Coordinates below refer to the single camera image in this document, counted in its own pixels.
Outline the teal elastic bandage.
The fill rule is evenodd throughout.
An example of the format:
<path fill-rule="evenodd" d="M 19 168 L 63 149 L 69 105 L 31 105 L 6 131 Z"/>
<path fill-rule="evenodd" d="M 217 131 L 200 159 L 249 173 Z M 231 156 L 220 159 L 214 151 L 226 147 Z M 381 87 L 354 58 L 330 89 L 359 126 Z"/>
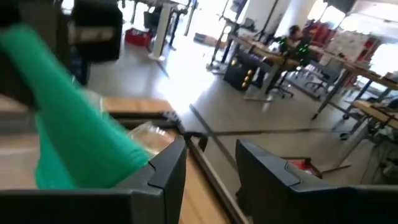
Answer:
<path fill-rule="evenodd" d="M 37 107 L 38 189 L 111 188 L 148 163 L 144 148 L 86 99 L 36 31 L 11 26 L 0 35 L 0 50 L 31 89 Z"/>

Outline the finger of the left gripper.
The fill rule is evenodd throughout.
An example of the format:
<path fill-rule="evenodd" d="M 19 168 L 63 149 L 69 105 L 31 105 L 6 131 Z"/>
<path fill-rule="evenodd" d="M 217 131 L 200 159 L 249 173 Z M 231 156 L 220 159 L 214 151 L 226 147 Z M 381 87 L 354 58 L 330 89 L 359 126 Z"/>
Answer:
<path fill-rule="evenodd" d="M 0 51 L 0 95 L 9 97 L 29 109 L 36 109 L 34 95 L 14 62 Z"/>

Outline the person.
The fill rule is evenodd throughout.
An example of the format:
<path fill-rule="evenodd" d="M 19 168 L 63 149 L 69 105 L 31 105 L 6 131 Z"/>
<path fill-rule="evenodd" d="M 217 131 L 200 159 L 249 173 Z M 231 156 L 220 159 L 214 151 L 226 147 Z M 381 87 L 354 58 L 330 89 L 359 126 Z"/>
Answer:
<path fill-rule="evenodd" d="M 298 25 L 289 28 L 289 33 L 282 36 L 279 45 L 279 52 L 292 60 L 298 61 L 300 66 L 307 66 L 310 63 L 310 39 Z"/>

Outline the black computer tower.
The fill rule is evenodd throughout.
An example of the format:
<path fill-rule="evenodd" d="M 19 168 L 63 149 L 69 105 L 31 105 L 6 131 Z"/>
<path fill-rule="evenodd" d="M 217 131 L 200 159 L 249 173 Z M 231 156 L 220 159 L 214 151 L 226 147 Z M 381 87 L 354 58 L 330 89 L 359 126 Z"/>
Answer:
<path fill-rule="evenodd" d="M 258 69 L 258 61 L 250 54 L 238 51 L 230 60 L 223 80 L 235 90 L 246 91 Z"/>

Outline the clear plastic bag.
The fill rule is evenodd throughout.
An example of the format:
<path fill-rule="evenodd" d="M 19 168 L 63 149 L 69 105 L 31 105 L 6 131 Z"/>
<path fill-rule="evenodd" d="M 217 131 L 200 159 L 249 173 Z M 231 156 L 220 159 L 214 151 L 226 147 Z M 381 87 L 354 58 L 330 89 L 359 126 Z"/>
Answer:
<path fill-rule="evenodd" d="M 152 122 L 140 124 L 128 132 L 128 136 L 144 148 L 149 159 L 152 159 L 175 140 L 175 135 L 154 125 Z"/>

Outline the wooden office desk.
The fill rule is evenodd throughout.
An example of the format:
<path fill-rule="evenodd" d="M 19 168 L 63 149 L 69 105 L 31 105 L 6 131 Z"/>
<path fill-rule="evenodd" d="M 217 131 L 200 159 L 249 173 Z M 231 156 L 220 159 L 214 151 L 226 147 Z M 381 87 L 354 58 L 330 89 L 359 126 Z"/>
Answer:
<path fill-rule="evenodd" d="M 275 90 L 273 95 L 271 92 L 267 92 L 267 89 L 271 86 L 272 79 L 278 73 L 287 72 L 288 70 L 297 68 L 299 66 L 298 61 L 293 60 L 286 55 L 271 52 L 270 50 L 268 50 L 267 46 L 260 42 L 246 40 L 235 34 L 229 34 L 228 40 L 236 42 L 236 50 L 239 50 L 240 47 L 244 47 L 246 50 L 248 50 L 247 52 L 244 52 L 244 56 L 247 55 L 248 59 L 253 60 L 251 55 L 259 55 L 264 59 L 269 59 L 273 63 L 273 65 L 270 67 L 268 66 L 268 64 L 265 64 L 261 59 L 255 61 L 257 71 L 259 72 L 260 70 L 263 70 L 266 73 L 266 76 L 264 78 L 261 88 L 249 87 L 246 90 L 243 96 L 244 100 L 270 103 L 274 100 L 274 95 L 279 95 L 282 99 L 284 99 L 286 96 L 290 98 L 294 97 L 294 94 L 288 91 L 288 89 L 285 89 L 285 86 L 283 86 L 285 77 L 281 79 L 279 84 L 274 84 L 272 86 L 272 90 Z"/>

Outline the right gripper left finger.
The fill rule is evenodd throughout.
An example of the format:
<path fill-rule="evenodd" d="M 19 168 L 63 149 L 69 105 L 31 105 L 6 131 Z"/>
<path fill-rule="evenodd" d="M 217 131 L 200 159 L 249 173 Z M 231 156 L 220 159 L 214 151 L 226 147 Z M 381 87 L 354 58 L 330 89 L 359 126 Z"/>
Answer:
<path fill-rule="evenodd" d="M 0 224 L 178 224 L 186 157 L 177 138 L 112 189 L 0 190 Z"/>

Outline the red crate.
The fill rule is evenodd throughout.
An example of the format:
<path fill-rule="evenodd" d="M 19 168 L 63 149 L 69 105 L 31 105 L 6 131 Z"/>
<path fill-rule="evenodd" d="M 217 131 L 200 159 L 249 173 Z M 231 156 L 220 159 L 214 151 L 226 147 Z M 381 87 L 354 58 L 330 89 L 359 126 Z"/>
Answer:
<path fill-rule="evenodd" d="M 140 30 L 136 28 L 130 28 L 125 32 L 124 40 L 132 45 L 148 47 L 152 40 L 152 32 L 149 29 Z"/>

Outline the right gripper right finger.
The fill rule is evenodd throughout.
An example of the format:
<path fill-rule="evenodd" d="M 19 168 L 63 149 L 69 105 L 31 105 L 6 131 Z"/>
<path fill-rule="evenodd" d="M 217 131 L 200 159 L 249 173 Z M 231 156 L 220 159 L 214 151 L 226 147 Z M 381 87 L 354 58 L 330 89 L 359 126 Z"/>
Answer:
<path fill-rule="evenodd" d="M 331 185 L 242 139 L 235 158 L 254 224 L 398 224 L 396 185 Z"/>

